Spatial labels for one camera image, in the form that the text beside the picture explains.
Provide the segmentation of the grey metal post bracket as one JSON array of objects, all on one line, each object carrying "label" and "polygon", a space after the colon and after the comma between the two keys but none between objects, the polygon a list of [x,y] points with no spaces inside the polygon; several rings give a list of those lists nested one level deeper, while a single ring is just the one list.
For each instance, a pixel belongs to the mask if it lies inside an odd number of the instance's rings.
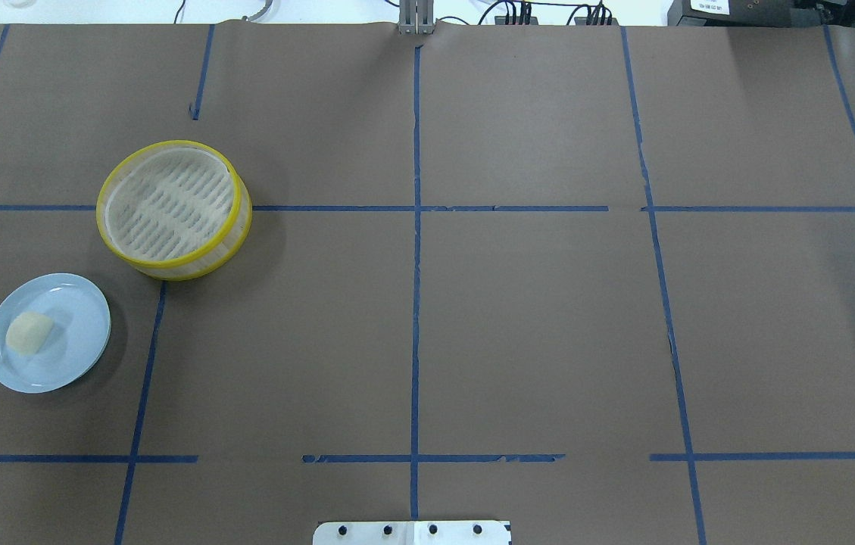
[{"label": "grey metal post bracket", "polygon": [[398,32],[403,36],[429,35],[435,32],[433,0],[392,1],[398,7]]}]

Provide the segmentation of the light blue plate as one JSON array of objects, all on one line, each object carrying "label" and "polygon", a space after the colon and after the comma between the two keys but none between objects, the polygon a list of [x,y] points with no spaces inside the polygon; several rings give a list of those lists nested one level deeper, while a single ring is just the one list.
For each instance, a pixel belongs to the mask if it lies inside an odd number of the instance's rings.
[{"label": "light blue plate", "polygon": [[[55,322],[42,349],[28,357],[5,344],[9,324],[26,311]],[[108,301],[90,280],[65,272],[31,279],[0,303],[0,383],[25,394],[64,387],[101,359],[110,330]]]}]

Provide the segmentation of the white steamed bun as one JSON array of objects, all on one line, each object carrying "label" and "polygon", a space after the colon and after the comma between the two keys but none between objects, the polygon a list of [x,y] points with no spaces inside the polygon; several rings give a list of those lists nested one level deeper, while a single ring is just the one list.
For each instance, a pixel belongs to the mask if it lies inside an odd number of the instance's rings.
[{"label": "white steamed bun", "polygon": [[45,344],[54,324],[54,320],[43,313],[20,313],[6,330],[5,344],[19,355],[36,355]]}]

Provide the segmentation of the black equipment box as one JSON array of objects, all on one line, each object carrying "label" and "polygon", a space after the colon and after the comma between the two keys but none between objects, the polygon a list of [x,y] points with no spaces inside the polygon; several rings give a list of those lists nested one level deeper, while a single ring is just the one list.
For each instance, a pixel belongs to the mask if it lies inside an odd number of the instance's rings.
[{"label": "black equipment box", "polygon": [[855,1],[673,1],[669,26],[806,28],[855,25]]}]

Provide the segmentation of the yellow rimmed white steamer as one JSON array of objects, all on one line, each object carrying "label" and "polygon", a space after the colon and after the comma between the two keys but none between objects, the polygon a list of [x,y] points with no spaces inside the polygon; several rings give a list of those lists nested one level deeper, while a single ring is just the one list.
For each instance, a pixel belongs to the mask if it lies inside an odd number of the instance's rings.
[{"label": "yellow rimmed white steamer", "polygon": [[226,156],[171,139],[139,149],[109,173],[95,220],[109,251],[133,269],[187,282],[236,255],[251,230],[253,204]]}]

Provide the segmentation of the white metal mounting plate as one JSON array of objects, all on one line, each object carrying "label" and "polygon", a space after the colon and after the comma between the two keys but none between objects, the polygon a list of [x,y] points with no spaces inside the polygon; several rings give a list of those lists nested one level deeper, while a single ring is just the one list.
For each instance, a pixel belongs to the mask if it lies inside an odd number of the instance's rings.
[{"label": "white metal mounting plate", "polygon": [[511,544],[510,523],[497,520],[327,522],[313,544]]}]

